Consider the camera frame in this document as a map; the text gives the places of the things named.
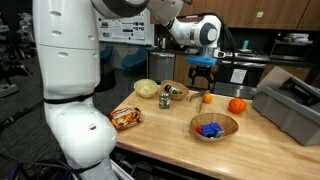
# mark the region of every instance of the microwave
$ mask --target microwave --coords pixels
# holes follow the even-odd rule
[[[305,61],[312,43],[304,42],[283,42],[275,40],[273,46],[269,49],[270,59]]]

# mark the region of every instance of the gray box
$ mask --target gray box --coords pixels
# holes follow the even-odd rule
[[[320,144],[320,103],[307,107],[297,97],[278,88],[262,87],[252,106],[303,145]]]

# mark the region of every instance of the chip bag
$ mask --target chip bag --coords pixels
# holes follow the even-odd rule
[[[125,130],[140,123],[140,114],[141,111],[137,107],[127,107],[115,110],[107,117],[116,130]]]

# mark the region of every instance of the appliance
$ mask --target appliance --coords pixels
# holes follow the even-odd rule
[[[275,40],[273,46],[269,48],[269,57],[271,59],[305,61],[312,43],[308,42],[283,42]]]
[[[148,57],[149,78],[161,83],[163,80],[173,80],[174,53],[150,52]]]
[[[226,53],[225,59],[219,59],[219,70],[215,74],[215,88],[213,93],[240,97],[244,99],[252,99],[250,93],[255,90],[260,77],[269,61],[269,57],[259,51],[254,53],[235,53],[234,64],[231,65],[231,52]]]

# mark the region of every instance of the blue object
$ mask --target blue object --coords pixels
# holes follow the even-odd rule
[[[187,56],[186,61],[190,64],[198,66],[214,66],[217,62],[216,58],[205,57],[205,56]]]
[[[136,53],[126,56],[121,65],[125,69],[137,69],[145,64],[146,59],[147,50],[145,47],[140,46]]]
[[[248,40],[244,40],[243,44],[242,44],[242,49],[247,49],[248,44],[249,44],[249,41]]]
[[[219,138],[224,133],[223,129],[218,123],[210,123],[208,125],[202,125],[202,135],[208,138],[214,137]]]
[[[106,64],[110,61],[112,56],[113,46],[107,44],[104,50],[100,51],[100,64]]]

